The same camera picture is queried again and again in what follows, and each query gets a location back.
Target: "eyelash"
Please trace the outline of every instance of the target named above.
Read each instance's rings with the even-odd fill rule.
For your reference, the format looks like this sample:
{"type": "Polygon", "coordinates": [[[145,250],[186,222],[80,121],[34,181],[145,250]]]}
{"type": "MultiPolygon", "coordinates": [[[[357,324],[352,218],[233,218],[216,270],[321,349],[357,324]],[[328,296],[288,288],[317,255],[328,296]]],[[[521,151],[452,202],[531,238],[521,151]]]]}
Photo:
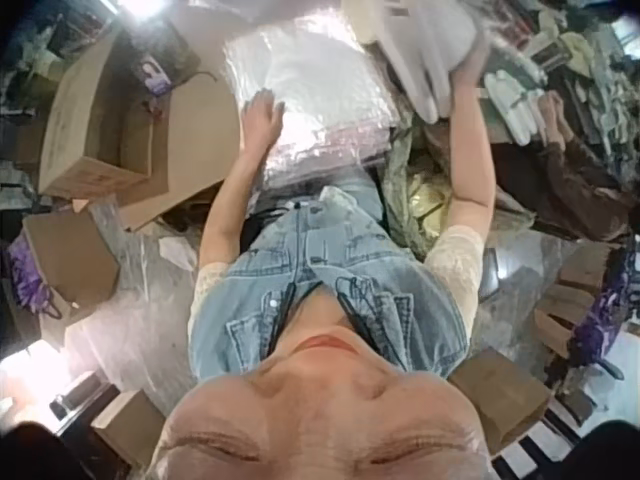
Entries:
{"type": "Polygon", "coordinates": [[[427,447],[432,450],[429,453],[445,448],[455,450],[460,449],[458,445],[438,442],[424,437],[416,437],[410,440],[403,440],[401,442],[393,442],[392,444],[385,446],[384,449],[388,452],[377,456],[374,455],[373,458],[369,460],[369,463],[371,465],[386,465],[388,463],[397,462],[398,460],[402,460],[403,458],[413,455],[421,450],[426,450],[427,447]]]}
{"type": "Polygon", "coordinates": [[[248,455],[246,453],[241,453],[233,447],[230,447],[225,442],[225,438],[223,436],[212,438],[211,435],[197,435],[192,434],[188,437],[183,438],[181,441],[176,442],[171,446],[172,448],[176,448],[178,446],[189,445],[192,448],[201,448],[205,452],[211,452],[214,450],[222,455],[226,455],[228,457],[234,458],[236,460],[241,460],[244,462],[259,462],[260,458],[257,455],[248,455]]]}

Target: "closed eye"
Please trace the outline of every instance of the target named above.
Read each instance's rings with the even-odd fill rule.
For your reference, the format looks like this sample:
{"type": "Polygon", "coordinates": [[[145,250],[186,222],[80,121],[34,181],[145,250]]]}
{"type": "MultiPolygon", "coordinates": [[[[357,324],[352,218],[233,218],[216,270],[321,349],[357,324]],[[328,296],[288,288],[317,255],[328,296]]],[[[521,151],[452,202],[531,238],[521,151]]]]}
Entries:
{"type": "Polygon", "coordinates": [[[466,451],[463,445],[435,436],[414,436],[385,442],[372,450],[366,459],[369,465],[386,465],[414,455],[431,455],[442,450],[466,451]]]}
{"type": "Polygon", "coordinates": [[[257,448],[242,439],[224,433],[195,433],[177,439],[162,448],[163,454],[181,448],[192,447],[216,457],[227,457],[243,462],[259,462],[260,454],[257,448]]]}

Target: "lips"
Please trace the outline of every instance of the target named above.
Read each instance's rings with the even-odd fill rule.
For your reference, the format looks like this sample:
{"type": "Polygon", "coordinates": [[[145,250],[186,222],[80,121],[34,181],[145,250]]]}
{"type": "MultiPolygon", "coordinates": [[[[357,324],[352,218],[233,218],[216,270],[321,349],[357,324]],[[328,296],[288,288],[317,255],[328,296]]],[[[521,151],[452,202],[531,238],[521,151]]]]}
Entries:
{"type": "Polygon", "coordinates": [[[358,351],[355,348],[344,340],[340,340],[338,337],[334,337],[332,335],[317,335],[315,337],[308,338],[298,345],[293,353],[309,350],[310,348],[337,348],[339,350],[346,350],[347,352],[358,355],[358,351]]]}

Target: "purple fabric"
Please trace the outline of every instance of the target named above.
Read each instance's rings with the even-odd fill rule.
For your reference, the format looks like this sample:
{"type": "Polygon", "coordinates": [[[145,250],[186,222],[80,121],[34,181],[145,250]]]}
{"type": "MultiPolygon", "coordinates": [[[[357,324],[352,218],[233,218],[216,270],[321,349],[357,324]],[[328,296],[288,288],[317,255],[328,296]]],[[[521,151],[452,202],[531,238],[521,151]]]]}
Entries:
{"type": "Polygon", "coordinates": [[[24,232],[7,249],[11,259],[13,287],[22,307],[41,313],[51,306],[51,291],[44,283],[24,232]]]}
{"type": "Polygon", "coordinates": [[[574,367],[593,365],[611,350],[622,327],[616,313],[628,302],[631,262],[635,262],[634,251],[627,254],[617,278],[598,295],[584,322],[573,330],[567,348],[574,367]]]}

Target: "purple bag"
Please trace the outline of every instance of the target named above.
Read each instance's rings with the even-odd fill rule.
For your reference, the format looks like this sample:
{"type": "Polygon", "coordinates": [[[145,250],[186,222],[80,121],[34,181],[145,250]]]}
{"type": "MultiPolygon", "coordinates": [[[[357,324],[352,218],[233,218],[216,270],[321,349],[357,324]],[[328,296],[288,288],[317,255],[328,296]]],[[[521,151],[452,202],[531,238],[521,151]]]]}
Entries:
{"type": "Polygon", "coordinates": [[[57,320],[60,310],[51,303],[51,289],[42,280],[24,232],[7,249],[11,264],[11,279],[18,303],[31,312],[46,313],[57,320]]]}

